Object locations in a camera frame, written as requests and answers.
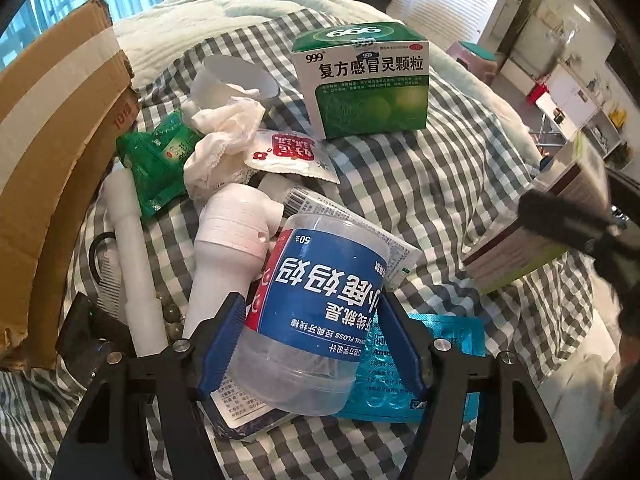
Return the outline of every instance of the gingham fabric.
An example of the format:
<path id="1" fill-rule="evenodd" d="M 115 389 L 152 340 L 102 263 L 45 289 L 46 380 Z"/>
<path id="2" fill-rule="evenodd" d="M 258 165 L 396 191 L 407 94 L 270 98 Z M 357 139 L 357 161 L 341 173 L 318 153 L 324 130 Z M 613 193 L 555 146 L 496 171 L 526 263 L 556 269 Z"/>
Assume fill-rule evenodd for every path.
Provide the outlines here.
<path id="1" fill-rule="evenodd" d="M 280 84 L 281 101 L 265 119 L 266 127 L 310 132 L 289 49 L 301 32 L 341 24 L 305 9 L 203 41 L 142 91 L 138 128 L 151 130 L 179 105 L 205 56 L 227 54 L 264 67 Z M 407 309 L 479 317 L 488 352 L 516 351 L 535 383 L 577 348 L 591 323 L 591 285 L 580 255 L 568 253 L 488 296 L 478 294 L 462 269 L 462 254 L 500 210 L 514 204 L 533 171 L 495 116 L 478 102 L 431 70 L 424 130 L 335 139 L 326 148 L 340 177 L 338 191 L 329 184 L 322 189 L 307 184 L 424 251 L 396 292 Z M 186 198 L 145 225 L 158 293 L 180 307 L 186 306 L 191 287 L 197 227 Z M 87 213 L 70 265 L 65 311 L 77 291 L 97 297 L 87 251 L 95 235 L 107 230 L 111 225 L 100 194 Z M 56 372 L 0 375 L 0 431 L 35 478 L 47 478 L 80 397 L 62 366 Z M 416 430 L 404 424 L 299 416 L 248 444 L 214 438 L 206 424 L 228 476 L 282 480 L 396 478 Z M 149 407 L 148 426 L 158 478 L 169 479 L 155 406 Z M 473 438 L 471 423 L 461 430 L 454 478 L 465 477 Z"/>

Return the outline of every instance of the green plastic packet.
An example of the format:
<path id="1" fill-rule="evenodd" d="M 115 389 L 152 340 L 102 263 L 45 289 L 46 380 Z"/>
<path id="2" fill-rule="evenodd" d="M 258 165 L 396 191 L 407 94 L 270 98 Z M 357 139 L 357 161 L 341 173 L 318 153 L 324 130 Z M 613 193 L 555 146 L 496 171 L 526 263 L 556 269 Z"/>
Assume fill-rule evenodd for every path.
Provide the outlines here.
<path id="1" fill-rule="evenodd" d="M 116 139 L 116 150 L 136 184 L 142 218 L 148 219 L 178 195 L 187 193 L 182 168 L 202 136 L 172 112 L 149 132 L 127 132 Z"/>

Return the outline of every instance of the brown cardboard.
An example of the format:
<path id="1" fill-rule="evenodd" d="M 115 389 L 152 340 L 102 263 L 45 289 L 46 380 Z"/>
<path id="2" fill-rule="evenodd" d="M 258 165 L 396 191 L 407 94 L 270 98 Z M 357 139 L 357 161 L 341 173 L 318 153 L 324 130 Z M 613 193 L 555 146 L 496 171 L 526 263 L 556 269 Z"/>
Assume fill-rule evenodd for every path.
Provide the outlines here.
<path id="1" fill-rule="evenodd" d="M 5 175 L 0 168 L 2 366 L 55 366 L 78 229 L 115 138 L 139 109 L 130 80 L 101 0 L 69 14 L 0 73 L 0 142 L 11 159 Z"/>

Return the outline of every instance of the pink stool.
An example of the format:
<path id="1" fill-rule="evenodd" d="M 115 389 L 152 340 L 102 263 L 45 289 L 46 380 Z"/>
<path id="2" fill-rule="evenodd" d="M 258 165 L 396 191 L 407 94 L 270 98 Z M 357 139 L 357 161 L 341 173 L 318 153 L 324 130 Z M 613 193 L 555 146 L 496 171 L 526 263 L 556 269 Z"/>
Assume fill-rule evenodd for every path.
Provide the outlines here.
<path id="1" fill-rule="evenodd" d="M 456 41 L 449 47 L 447 54 L 486 85 L 491 86 L 494 82 L 498 63 L 488 50 L 468 41 Z"/>

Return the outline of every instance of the crumpled tissue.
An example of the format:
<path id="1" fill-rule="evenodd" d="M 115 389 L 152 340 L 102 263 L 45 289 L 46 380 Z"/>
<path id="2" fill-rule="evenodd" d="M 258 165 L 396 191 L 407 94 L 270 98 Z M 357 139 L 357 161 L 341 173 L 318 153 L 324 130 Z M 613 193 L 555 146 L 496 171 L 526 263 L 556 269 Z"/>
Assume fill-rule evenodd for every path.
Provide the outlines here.
<path id="1" fill-rule="evenodd" d="M 184 163 L 184 186 L 198 206 L 222 186 L 248 180 L 244 150 L 254 141 L 264 107 L 250 98 L 230 97 L 219 108 L 193 112 L 190 127 L 205 137 Z"/>

